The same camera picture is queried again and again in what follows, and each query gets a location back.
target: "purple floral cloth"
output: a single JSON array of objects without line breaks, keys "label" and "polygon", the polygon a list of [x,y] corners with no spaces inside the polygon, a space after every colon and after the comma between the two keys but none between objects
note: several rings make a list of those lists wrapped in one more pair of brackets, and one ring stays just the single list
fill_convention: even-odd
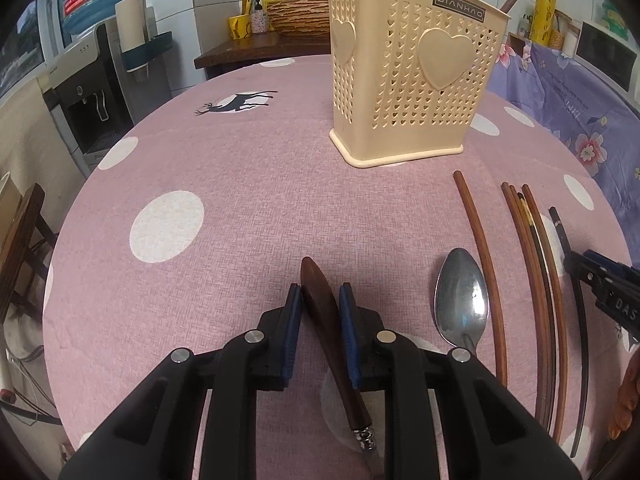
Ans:
[{"label": "purple floral cloth", "polygon": [[488,87],[557,137],[600,186],[640,267],[640,120],[590,70],[558,50],[500,49]]}]

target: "pink tablecloth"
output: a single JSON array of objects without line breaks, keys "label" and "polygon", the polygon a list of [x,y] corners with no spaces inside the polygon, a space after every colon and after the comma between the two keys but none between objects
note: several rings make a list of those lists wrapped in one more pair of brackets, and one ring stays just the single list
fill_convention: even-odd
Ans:
[{"label": "pink tablecloth", "polygon": [[[231,108],[238,111],[220,112]],[[548,131],[489,93],[461,155],[357,170],[330,142],[331,127],[329,57],[257,65],[173,99],[94,171],[60,233],[44,312],[49,379],[72,442],[94,430],[173,348],[220,348],[254,328],[264,310],[282,306],[305,255],[336,290],[351,282],[358,303],[378,310],[388,328],[447,351],[431,317],[434,279],[454,247],[478,259],[455,170],[466,177],[494,260],[510,390],[533,411],[529,283],[500,184],[527,183],[542,212],[556,206],[575,250],[628,262],[622,232],[596,183]],[[562,435],[568,449],[580,352],[567,276],[562,284],[570,346]],[[590,293],[586,302],[591,381],[575,459],[583,472],[603,443],[628,360],[615,324],[594,307]],[[478,356],[494,370],[490,323]],[[367,402],[377,417],[380,398]],[[364,480],[368,473],[354,446],[304,320],[290,387],[258,396],[258,478]]]}]

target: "microwave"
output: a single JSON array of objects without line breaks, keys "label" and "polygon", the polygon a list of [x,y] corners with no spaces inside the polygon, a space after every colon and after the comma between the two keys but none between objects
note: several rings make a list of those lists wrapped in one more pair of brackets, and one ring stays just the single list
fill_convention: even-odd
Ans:
[{"label": "microwave", "polygon": [[638,51],[609,29],[584,22],[574,59],[587,67],[634,108],[640,105]]}]

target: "deer print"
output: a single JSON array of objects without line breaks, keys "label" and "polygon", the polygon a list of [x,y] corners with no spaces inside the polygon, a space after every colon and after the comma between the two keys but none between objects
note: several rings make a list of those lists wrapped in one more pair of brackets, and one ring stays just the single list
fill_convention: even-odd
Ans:
[{"label": "deer print", "polygon": [[247,101],[255,97],[266,97],[272,99],[272,95],[277,94],[277,90],[264,90],[262,92],[254,92],[251,94],[236,94],[226,105],[214,105],[212,103],[206,103],[199,110],[196,110],[196,115],[204,115],[209,112],[241,112],[244,110],[251,110],[257,106],[269,106],[268,103],[248,103]]}]

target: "yellow plastic wrap roll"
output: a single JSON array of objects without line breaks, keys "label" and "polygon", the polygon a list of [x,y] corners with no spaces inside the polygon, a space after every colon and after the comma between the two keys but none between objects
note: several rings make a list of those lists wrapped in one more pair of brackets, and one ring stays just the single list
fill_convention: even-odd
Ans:
[{"label": "yellow plastic wrap roll", "polygon": [[531,41],[547,46],[551,36],[556,0],[536,0],[536,9],[531,23]]}]

